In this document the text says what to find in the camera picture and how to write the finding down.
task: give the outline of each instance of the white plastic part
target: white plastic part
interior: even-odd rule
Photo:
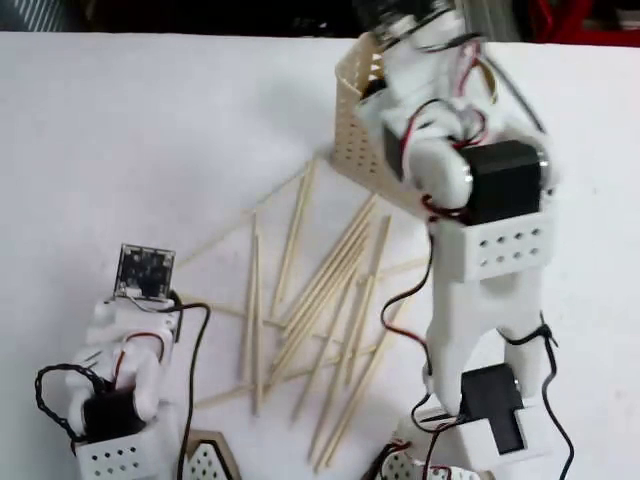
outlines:
[[[429,193],[440,207],[461,208],[467,204],[473,177],[465,159],[448,141],[414,141],[407,148],[407,182],[418,191]]]
[[[389,455],[380,468],[377,480],[419,480],[422,478],[424,462],[415,461],[404,452]],[[428,480],[480,480],[480,477],[459,467],[432,466]]]
[[[554,222],[549,211],[481,225],[441,221],[437,231],[438,273],[470,282],[543,267],[553,253]]]
[[[429,418],[439,413],[442,412],[432,410],[420,418]],[[553,425],[544,408],[541,405],[526,407],[516,410],[514,417],[524,442],[522,450],[500,455],[489,421],[483,419],[441,433],[433,451],[432,465],[453,465],[475,472],[493,472],[504,465],[548,454]],[[451,420],[422,425],[434,429],[448,421]],[[394,439],[411,442],[411,447],[403,452],[409,460],[421,461],[431,444],[431,438],[430,434],[418,430],[409,417],[403,418],[394,432]]]
[[[184,478],[190,480],[231,480],[222,468],[222,462],[215,448],[208,443],[198,446],[191,456]]]
[[[79,445],[76,457],[83,480],[172,480],[180,435],[173,405],[140,433]]]

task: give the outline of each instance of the pile of wooden sticks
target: pile of wooden sticks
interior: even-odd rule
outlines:
[[[262,247],[260,229],[257,222],[257,213],[261,206],[267,203],[266,201],[262,202],[253,212],[250,212],[253,216],[254,229],[246,312],[204,300],[214,309],[223,311],[237,318],[245,319],[241,368],[243,384],[231,391],[200,400],[196,402],[195,407],[210,408],[231,398],[251,393],[253,396],[253,412],[255,415],[258,415],[263,401],[277,385],[306,376],[307,381],[304,390],[293,408],[292,418],[295,421],[300,416],[321,369],[337,365],[315,431],[313,432],[309,449],[309,461],[313,463],[315,470],[318,471],[330,464],[341,439],[347,431],[351,418],[375,375],[375,371],[380,364],[390,340],[387,331],[384,331],[374,345],[364,348],[361,347],[365,324],[367,323],[367,319],[371,318],[369,310],[377,280],[411,268],[424,266],[426,258],[411,260],[385,270],[380,268],[391,227],[391,217],[387,216],[383,219],[380,227],[380,233],[373,252],[371,271],[365,273],[361,271],[363,269],[364,252],[371,236],[371,217],[376,203],[376,196],[372,195],[356,212],[350,224],[337,240],[322,265],[318,267],[302,293],[288,310],[284,312],[284,314],[281,314],[279,310],[286,297],[291,266],[295,261],[296,251],[299,248],[299,233],[304,223],[306,207],[311,195],[314,172],[315,161],[312,161],[307,164],[301,175],[290,180],[293,181],[302,177],[269,317],[266,317],[263,311],[261,294]],[[195,259],[199,253],[213,246],[222,237],[223,236],[220,236],[214,239],[215,241],[209,242],[205,248],[187,257],[179,266]],[[351,321],[349,328],[347,328],[345,338],[339,340],[336,332],[340,324],[340,319],[347,316],[345,314],[347,297],[349,296],[349,292],[356,288],[361,289],[359,303],[357,304],[357,308],[353,310],[354,314],[350,319]],[[183,296],[189,301],[203,301],[203,299],[200,298],[184,294]],[[322,316],[323,312],[326,312],[328,305],[334,300],[337,302],[336,309],[331,318],[329,329],[326,333],[320,333],[317,329],[318,319]],[[406,310],[405,303],[399,305],[392,321],[396,321],[400,314]],[[284,321],[276,320],[278,317],[284,319]],[[262,331],[264,327],[278,328],[282,334],[282,345],[271,365],[269,378],[263,378]],[[324,342],[313,367],[310,369],[292,369],[291,364],[296,353],[300,352],[305,343],[311,338],[320,339]],[[329,350],[332,344],[340,345],[341,351],[338,355],[329,357]],[[369,355],[371,353],[373,353],[373,356],[353,389],[346,408],[340,415],[326,444],[320,449],[319,441],[330,411],[335,403],[340,383],[344,382],[346,385],[350,385],[354,377],[356,359],[362,355]]]

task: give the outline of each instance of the red wire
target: red wire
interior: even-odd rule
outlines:
[[[150,338],[155,338],[155,339],[160,341],[161,348],[160,348],[160,359],[159,359],[159,361],[162,362],[162,359],[164,358],[164,349],[165,349],[164,340],[157,333],[153,333],[153,332],[138,332],[138,333],[134,333],[134,334],[131,334],[128,337],[126,337],[124,339],[123,343],[127,343],[132,338],[140,338],[140,337],[150,337]],[[124,356],[125,356],[125,352],[124,352],[124,350],[122,350],[120,352],[120,355],[118,356],[118,360],[116,361],[116,368],[115,368],[115,372],[113,374],[113,385],[114,385],[114,387],[118,383],[118,375],[120,375],[120,367],[122,366],[122,360],[124,360]]]

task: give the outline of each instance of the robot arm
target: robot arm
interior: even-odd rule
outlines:
[[[455,11],[384,18],[392,19],[387,35],[374,30],[384,85],[365,93],[356,114],[397,179],[419,191],[429,211],[434,310],[423,377],[446,415],[465,418],[439,440],[449,452],[444,464],[495,471],[548,449],[550,422],[540,402],[545,340],[505,343],[501,365],[464,366],[486,332],[517,339],[540,327],[558,168],[540,121],[482,44],[464,33]],[[472,75],[475,65],[483,66],[485,85]],[[487,72],[524,102],[531,124],[494,104]],[[396,435],[422,458],[431,435],[412,420]]]

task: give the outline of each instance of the black wire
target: black wire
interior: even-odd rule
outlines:
[[[551,332],[551,328],[544,321],[544,314],[542,312],[540,312],[540,320],[542,320],[542,325],[524,338],[521,338],[518,340],[511,340],[505,337],[504,335],[502,334],[501,335],[502,335],[502,338],[504,338],[507,343],[515,346],[524,345],[525,343],[530,342],[536,337],[543,337],[544,339],[544,347],[545,347],[545,350],[547,351],[547,356],[549,357],[549,365],[551,367],[551,372],[549,373],[547,378],[544,379],[544,382],[542,382],[542,402],[544,403],[544,408],[546,409],[547,414],[549,415],[549,418],[555,425],[558,432],[560,432],[560,435],[562,435],[562,438],[564,438],[564,441],[566,442],[567,447],[569,448],[569,455],[567,457],[567,460],[565,461],[564,467],[562,468],[562,472],[560,473],[560,477],[559,477],[559,480],[564,480],[567,477],[567,472],[569,471],[569,467],[571,467],[571,463],[573,462],[573,458],[575,456],[575,448],[573,447],[573,443],[571,442],[571,438],[569,437],[569,434],[566,432],[566,430],[558,420],[558,417],[556,417],[555,413],[551,408],[551,403],[549,402],[549,393],[548,393],[549,385],[558,375],[558,364],[556,362],[556,356],[553,353],[552,342],[556,346],[558,346],[558,344],[553,338],[553,333]]]
[[[472,40],[477,40],[480,38],[484,38],[484,35],[477,32],[472,33],[463,33],[462,35],[458,35],[457,37],[452,38],[448,42],[438,43],[436,45],[425,45],[417,47],[422,53],[437,53],[443,52],[444,50],[449,50],[450,48],[460,47],[466,43],[469,43]]]
[[[71,444],[75,444],[78,442],[82,442],[85,437],[82,435],[78,435],[73,431],[71,425],[69,425],[69,421],[66,418],[62,418],[58,414],[56,414],[53,410],[51,410],[44,401],[42,397],[42,380],[44,376],[49,372],[76,372],[85,377],[87,380],[91,382],[93,386],[93,391],[96,394],[104,393],[107,390],[107,384],[102,377],[99,377],[93,370],[90,368],[83,367],[82,365],[75,365],[72,363],[59,363],[57,365],[49,365],[39,370],[36,375],[35,380],[35,389],[36,389],[36,405],[40,410],[42,410],[47,417],[53,420],[60,428],[62,428],[67,435],[71,439]]]
[[[196,343],[193,347],[193,354],[191,355],[191,365],[189,366],[189,407],[187,410],[187,420],[184,425],[184,433],[182,435],[182,443],[180,445],[180,452],[178,457],[178,480],[182,480],[182,470],[184,469],[184,462],[187,456],[187,442],[189,440],[189,432],[191,430],[191,419],[193,418],[193,391],[194,391],[194,377],[196,371],[196,363],[198,360],[198,351],[200,350],[200,344],[204,337],[204,332],[209,324],[209,318],[211,317],[211,307],[206,303],[188,303],[186,305],[173,306],[158,310],[158,313],[172,313],[172,312],[184,312],[192,308],[202,308],[205,310],[206,315],[202,321],[202,326],[198,332]]]
[[[529,102],[527,102],[527,99],[524,97],[520,89],[516,86],[515,82],[511,80],[507,72],[500,66],[498,62],[496,62],[493,58],[491,58],[486,53],[483,55],[483,58],[486,60],[489,66],[498,74],[498,76],[502,79],[502,81],[505,83],[505,85],[511,92],[511,95],[513,95],[515,99],[518,101],[518,103],[520,103],[520,106],[527,113],[527,115],[529,116],[533,124],[536,126],[536,128],[542,133],[546,133],[546,129],[544,128],[544,124],[542,123],[542,120],[540,120],[540,117],[538,117],[536,112],[533,110],[533,107],[529,104]]]
[[[180,298],[180,295],[178,295],[178,292],[176,292],[175,290],[169,291],[169,299],[173,300],[173,304],[176,307],[182,307],[182,299]],[[175,337],[176,343],[180,341],[180,334],[182,333],[182,318],[184,317],[184,310],[179,310],[179,312],[180,312],[180,315],[178,315],[178,326],[176,327],[176,337]]]
[[[399,302],[400,300],[404,300],[405,298],[411,297],[413,295],[415,295],[416,293],[418,293],[420,290],[422,290],[425,286],[425,284],[427,283],[427,280],[429,279],[429,275],[431,274],[431,268],[433,266],[433,238],[431,237],[431,235],[427,235],[427,237],[429,238],[429,241],[431,243],[431,248],[429,249],[429,263],[427,264],[427,271],[424,274],[424,277],[422,278],[422,280],[420,280],[420,282],[418,282],[418,284],[411,288],[410,290],[407,290],[405,292],[400,293],[399,295],[396,295],[395,297],[390,298],[389,300],[387,300],[387,302],[384,304],[384,306],[382,307],[382,310],[380,311],[380,321],[382,322],[382,326],[387,329],[390,330],[394,333],[397,333],[399,335],[403,335],[406,336],[408,338],[411,338],[415,341],[417,341],[418,343],[420,343],[420,345],[422,345],[422,348],[424,349],[424,353],[425,356],[427,358],[427,371],[429,373],[429,375],[432,374],[433,369],[431,367],[431,356],[429,355],[429,347],[427,345],[427,342],[424,340],[421,340],[417,335],[396,328],[392,325],[389,325],[385,319],[385,312],[387,311],[387,309],[393,305],[394,303]]]

